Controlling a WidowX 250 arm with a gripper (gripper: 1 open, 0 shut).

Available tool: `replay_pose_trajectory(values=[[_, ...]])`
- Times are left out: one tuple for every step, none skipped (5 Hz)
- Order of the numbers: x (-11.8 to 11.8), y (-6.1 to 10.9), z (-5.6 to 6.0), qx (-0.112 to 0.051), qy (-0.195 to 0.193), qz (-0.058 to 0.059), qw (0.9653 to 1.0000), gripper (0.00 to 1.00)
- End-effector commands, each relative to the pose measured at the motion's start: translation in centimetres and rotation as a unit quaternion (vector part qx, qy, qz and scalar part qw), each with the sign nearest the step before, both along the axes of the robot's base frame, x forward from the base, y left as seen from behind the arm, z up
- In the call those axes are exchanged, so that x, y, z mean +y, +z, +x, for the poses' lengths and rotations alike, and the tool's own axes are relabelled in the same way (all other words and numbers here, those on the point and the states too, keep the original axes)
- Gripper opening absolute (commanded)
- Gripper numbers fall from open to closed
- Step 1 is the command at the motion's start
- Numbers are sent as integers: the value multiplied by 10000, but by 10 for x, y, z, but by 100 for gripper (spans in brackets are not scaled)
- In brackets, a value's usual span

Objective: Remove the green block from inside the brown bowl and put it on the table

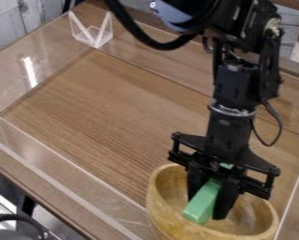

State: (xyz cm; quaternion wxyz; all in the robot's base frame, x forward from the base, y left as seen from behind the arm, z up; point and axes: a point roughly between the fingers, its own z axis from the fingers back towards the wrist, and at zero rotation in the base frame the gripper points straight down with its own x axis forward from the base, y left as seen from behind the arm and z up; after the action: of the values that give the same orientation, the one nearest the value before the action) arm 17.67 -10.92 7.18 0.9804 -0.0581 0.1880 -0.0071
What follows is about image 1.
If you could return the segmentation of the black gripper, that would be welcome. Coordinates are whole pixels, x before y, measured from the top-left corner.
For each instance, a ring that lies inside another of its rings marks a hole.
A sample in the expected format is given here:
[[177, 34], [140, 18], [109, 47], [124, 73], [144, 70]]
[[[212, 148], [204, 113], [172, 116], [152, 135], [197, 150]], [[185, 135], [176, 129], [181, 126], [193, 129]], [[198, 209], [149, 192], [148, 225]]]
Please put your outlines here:
[[169, 159], [186, 167], [189, 200], [202, 186], [217, 177], [228, 180], [220, 190], [213, 219], [228, 217], [240, 194], [269, 199], [281, 170], [250, 149], [250, 135], [258, 136], [256, 109], [234, 109], [210, 105], [208, 135], [172, 134]]

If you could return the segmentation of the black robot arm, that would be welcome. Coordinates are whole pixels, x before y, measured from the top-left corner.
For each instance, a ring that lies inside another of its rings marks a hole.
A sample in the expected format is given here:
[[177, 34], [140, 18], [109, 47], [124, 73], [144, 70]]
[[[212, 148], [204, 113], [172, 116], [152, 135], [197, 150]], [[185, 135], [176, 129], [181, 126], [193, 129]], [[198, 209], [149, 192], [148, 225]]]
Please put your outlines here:
[[208, 134], [176, 132], [170, 160], [186, 167], [189, 198], [210, 180], [220, 183], [212, 217], [228, 217], [238, 196], [271, 198], [281, 170], [250, 150], [257, 107], [279, 96], [281, 16], [271, 0], [153, 0], [162, 22], [185, 35], [216, 32], [214, 92]]

